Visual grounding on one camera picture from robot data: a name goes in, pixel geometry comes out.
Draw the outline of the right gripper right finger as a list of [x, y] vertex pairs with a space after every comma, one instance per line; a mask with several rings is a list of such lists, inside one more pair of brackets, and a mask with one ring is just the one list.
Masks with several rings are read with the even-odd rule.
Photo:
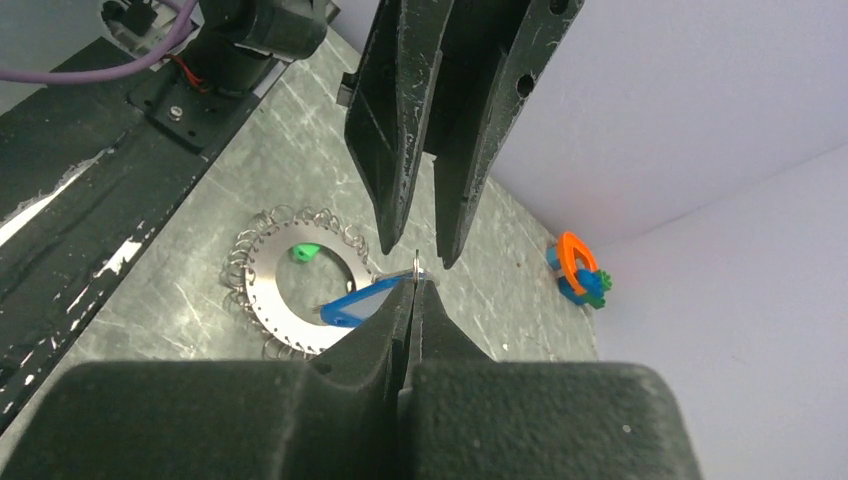
[[621, 362], [497, 362], [447, 315], [432, 282], [410, 320], [406, 479], [698, 479], [678, 403]]

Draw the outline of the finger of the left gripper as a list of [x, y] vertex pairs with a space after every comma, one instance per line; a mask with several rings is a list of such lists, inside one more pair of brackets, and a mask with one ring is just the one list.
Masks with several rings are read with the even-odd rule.
[[450, 21], [433, 162], [437, 254], [444, 268], [459, 260], [492, 165], [583, 6], [477, 1]]
[[373, 204], [380, 249], [411, 209], [451, 1], [379, 3], [350, 90], [344, 139]]

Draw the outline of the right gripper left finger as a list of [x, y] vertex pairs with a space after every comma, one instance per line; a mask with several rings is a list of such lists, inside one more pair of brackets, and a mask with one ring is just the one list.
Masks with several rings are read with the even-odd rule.
[[7, 479], [400, 479], [414, 285], [302, 361], [97, 362], [67, 371]]

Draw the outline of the blue key tag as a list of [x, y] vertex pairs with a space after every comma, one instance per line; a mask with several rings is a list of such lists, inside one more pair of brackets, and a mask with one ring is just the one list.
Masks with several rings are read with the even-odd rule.
[[370, 318], [385, 302], [391, 290], [402, 280], [429, 280], [439, 285], [438, 278], [421, 266], [419, 251], [415, 252], [412, 267], [392, 273], [379, 274], [373, 283], [327, 303], [316, 305], [312, 311], [330, 326], [356, 328]]

